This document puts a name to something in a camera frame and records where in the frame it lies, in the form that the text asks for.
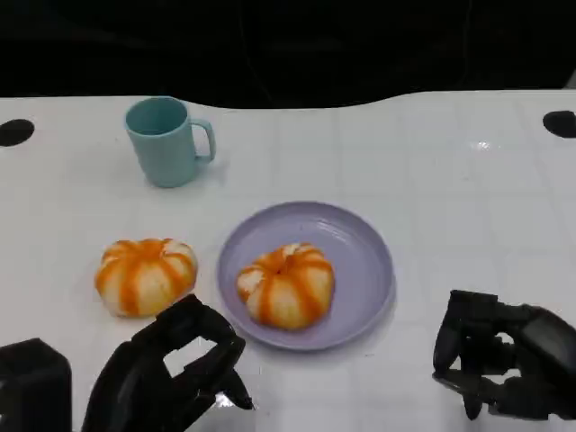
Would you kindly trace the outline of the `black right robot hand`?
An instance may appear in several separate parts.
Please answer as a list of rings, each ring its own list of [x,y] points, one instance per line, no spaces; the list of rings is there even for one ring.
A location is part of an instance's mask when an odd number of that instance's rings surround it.
[[[453,290],[436,336],[433,377],[468,419],[575,418],[575,329],[548,309]]]

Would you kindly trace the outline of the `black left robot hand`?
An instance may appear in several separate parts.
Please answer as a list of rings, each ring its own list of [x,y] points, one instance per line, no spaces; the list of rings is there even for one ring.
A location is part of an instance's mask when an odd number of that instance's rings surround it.
[[[171,375],[168,354],[197,338],[214,342],[205,355]],[[112,353],[92,389],[84,431],[185,431],[216,402],[252,410],[235,366],[246,341],[215,309],[189,294]]]

